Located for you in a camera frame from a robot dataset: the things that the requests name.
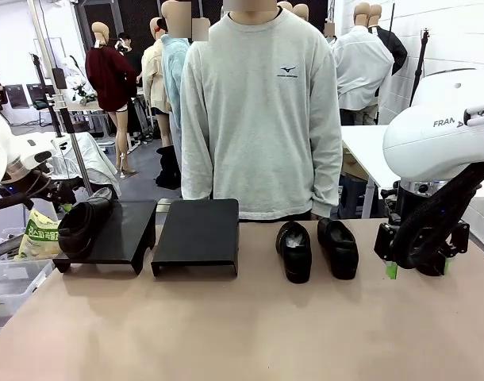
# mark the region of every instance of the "black boot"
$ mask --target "black boot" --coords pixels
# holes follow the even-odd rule
[[[178,167],[177,158],[173,146],[162,147],[157,150],[161,155],[161,173],[157,176],[156,185],[158,187],[175,190],[180,187],[180,175],[177,177],[176,168]]]

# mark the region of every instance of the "light blue shirt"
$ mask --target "light blue shirt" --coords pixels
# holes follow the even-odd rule
[[[163,77],[164,89],[171,104],[171,112],[181,131],[180,117],[180,83],[182,70],[186,61],[186,53],[189,48],[189,41],[186,38],[172,38],[167,34],[161,37],[163,42]]]

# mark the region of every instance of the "mannequin head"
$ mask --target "mannequin head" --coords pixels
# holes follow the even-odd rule
[[[281,8],[284,8],[285,10],[289,10],[290,12],[293,12],[293,6],[291,5],[290,2],[278,2],[278,6]]]
[[[206,17],[194,18],[192,23],[193,41],[208,41],[210,20]]]
[[[168,32],[173,38],[191,38],[191,3],[167,0],[161,6]]]
[[[102,22],[96,21],[92,24],[92,32],[96,40],[101,41],[104,44],[108,43],[109,39],[109,28]]]
[[[367,26],[376,26],[379,23],[380,18],[382,18],[382,6],[379,4],[374,4],[371,6],[371,11],[369,12],[369,21]]]
[[[366,2],[361,2],[355,7],[353,12],[353,20],[355,25],[367,26],[369,21],[369,13],[371,12],[371,6]]]
[[[294,6],[293,13],[299,16],[302,20],[309,21],[309,7],[306,4],[297,4]]]
[[[170,4],[172,2],[177,2],[177,0],[167,0],[161,6],[161,14],[164,18],[168,18],[170,16]]]
[[[158,20],[161,20],[161,17],[154,17],[153,19],[150,20],[150,34],[152,34],[152,37],[154,40],[159,40],[161,36],[166,33],[166,30],[160,28],[157,25]]]

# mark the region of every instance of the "white shirt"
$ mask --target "white shirt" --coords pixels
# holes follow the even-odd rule
[[[380,90],[380,106],[389,93],[394,58],[378,36],[365,26],[356,25],[350,33],[337,39],[333,46],[337,73],[339,107],[361,110],[374,105]]]

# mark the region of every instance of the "black loafer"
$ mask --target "black loafer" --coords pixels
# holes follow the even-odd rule
[[[297,284],[307,282],[313,261],[307,230],[297,222],[287,222],[279,230],[275,248],[284,261],[288,280]]]
[[[359,250],[349,229],[341,221],[323,218],[318,222],[318,241],[332,274],[343,280],[355,278]]]
[[[112,213],[112,191],[102,188],[79,202],[59,223],[59,246],[71,259],[89,256],[95,238]]]

